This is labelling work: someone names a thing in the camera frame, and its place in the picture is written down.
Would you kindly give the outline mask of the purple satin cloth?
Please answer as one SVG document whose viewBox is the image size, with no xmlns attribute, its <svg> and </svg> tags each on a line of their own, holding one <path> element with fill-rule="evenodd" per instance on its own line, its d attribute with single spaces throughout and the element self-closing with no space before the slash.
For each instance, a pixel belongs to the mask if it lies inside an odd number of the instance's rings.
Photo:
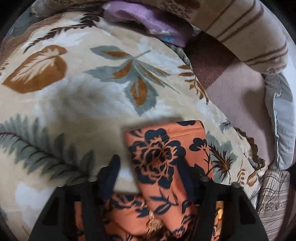
<svg viewBox="0 0 296 241">
<path fill-rule="evenodd" d="M 107 20 L 138 23 L 145 27 L 149 35 L 179 47 L 185 47 L 194 33 L 192 25 L 186 20 L 153 6 L 109 1 L 102 8 Z"/>
</svg>

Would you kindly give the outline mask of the beige brown-striped bolster pillow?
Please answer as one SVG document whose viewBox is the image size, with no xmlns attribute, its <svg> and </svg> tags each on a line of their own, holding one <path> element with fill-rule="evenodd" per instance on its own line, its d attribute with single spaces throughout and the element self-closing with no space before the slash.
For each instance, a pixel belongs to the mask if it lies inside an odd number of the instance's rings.
<svg viewBox="0 0 296 241">
<path fill-rule="evenodd" d="M 285 30 L 261 1 L 144 1 L 144 4 L 185 19 L 257 72 L 279 73 L 287 66 Z"/>
</svg>

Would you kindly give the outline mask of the orange black floral garment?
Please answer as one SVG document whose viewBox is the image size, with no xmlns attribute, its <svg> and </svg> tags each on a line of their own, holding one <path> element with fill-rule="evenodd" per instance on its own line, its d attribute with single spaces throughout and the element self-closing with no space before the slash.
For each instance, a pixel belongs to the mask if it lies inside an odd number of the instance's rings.
<svg viewBox="0 0 296 241">
<path fill-rule="evenodd" d="M 103 205 L 107 240 L 188 240 L 199 205 L 178 173 L 182 163 L 211 180 L 213 166 L 199 120 L 151 126 L 125 134 L 138 195 L 112 193 Z"/>
</svg>

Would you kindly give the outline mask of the beige plaid striped cushion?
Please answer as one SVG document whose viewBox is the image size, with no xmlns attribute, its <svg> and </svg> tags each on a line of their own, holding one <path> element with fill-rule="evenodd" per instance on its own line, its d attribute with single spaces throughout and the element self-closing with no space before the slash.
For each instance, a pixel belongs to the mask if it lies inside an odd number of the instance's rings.
<svg viewBox="0 0 296 241">
<path fill-rule="evenodd" d="M 287 170 L 268 169 L 262 180 L 256 210 L 269 240 L 280 240 L 293 214 L 295 190 Z"/>
</svg>

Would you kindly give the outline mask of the grey quilted pillow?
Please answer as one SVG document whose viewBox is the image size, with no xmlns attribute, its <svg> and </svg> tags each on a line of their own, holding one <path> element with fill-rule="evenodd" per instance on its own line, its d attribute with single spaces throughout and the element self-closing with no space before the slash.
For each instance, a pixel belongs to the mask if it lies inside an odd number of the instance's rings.
<svg viewBox="0 0 296 241">
<path fill-rule="evenodd" d="M 265 75 L 265 105 L 274 133 L 274 166 L 288 169 L 295 150 L 295 102 L 283 74 Z"/>
</svg>

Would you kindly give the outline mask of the cream leaf-print fleece blanket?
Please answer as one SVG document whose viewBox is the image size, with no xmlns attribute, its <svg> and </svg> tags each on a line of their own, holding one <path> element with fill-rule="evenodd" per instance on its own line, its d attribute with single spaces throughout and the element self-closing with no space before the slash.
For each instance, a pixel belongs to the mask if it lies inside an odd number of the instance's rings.
<svg viewBox="0 0 296 241">
<path fill-rule="evenodd" d="M 1 50 L 1 217 L 28 240 L 58 186 L 92 180 L 120 157 L 113 193 L 140 193 L 125 134 L 201 121 L 212 180 L 252 205 L 266 170 L 208 98 L 182 51 L 99 14 L 71 11 L 30 26 Z"/>
</svg>

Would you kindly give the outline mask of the mauve bed sheet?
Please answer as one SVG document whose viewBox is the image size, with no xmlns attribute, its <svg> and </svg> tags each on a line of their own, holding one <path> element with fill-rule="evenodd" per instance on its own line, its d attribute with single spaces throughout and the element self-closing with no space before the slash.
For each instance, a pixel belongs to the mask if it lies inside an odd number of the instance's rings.
<svg viewBox="0 0 296 241">
<path fill-rule="evenodd" d="M 259 158 L 271 164 L 275 158 L 274 134 L 262 75 L 203 32 L 189 40 L 185 53 L 210 100 L 234 127 L 254 139 Z"/>
</svg>

